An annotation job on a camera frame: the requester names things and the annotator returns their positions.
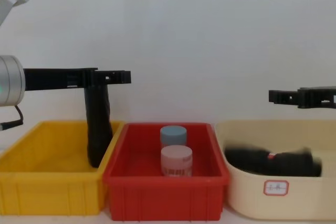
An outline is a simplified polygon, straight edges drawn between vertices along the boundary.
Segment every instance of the yellow plastic bin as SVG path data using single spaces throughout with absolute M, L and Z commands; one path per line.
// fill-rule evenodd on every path
M 216 125 L 222 149 L 252 144 L 272 152 L 309 147 L 322 160 L 321 177 L 261 176 L 225 163 L 228 203 L 240 214 L 266 220 L 336 220 L 336 121 L 226 121 Z
M 39 123 L 0 157 L 0 215 L 97 215 L 107 189 L 102 174 L 123 128 L 99 168 L 87 158 L 85 121 Z

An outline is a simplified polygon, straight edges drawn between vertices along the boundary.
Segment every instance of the red plastic bin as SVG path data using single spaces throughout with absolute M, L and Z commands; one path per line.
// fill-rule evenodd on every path
M 187 129 L 193 177 L 161 174 L 160 129 Z M 229 183 L 212 127 L 205 123 L 130 123 L 121 132 L 103 180 L 112 220 L 219 220 Z

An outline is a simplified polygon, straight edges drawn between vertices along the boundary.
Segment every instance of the beige plastic tub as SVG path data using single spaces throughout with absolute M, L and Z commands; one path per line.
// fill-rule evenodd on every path
M 336 121 L 226 121 L 216 125 L 227 143 L 253 144 L 272 152 L 312 149 L 322 177 L 260 176 L 224 160 L 231 174 L 228 202 L 240 214 L 268 220 L 336 220 Z

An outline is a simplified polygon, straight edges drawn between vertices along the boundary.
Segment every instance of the blue jar lid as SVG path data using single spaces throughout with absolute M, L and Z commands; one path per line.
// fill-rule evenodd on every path
M 186 145 L 187 129 L 177 125 L 162 127 L 160 130 L 160 140 L 164 145 Z

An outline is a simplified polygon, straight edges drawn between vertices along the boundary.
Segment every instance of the black cable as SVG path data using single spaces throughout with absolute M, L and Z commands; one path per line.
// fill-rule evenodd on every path
M 16 121 L 11 121 L 11 122 L 0 123 L 0 131 L 8 130 L 8 129 L 11 129 L 11 128 L 23 125 L 23 115 L 22 115 L 22 112 L 21 112 L 21 110 L 19 109 L 19 107 L 17 105 L 15 106 L 15 108 L 16 108 L 17 112 L 20 115 L 20 119 L 16 120 Z

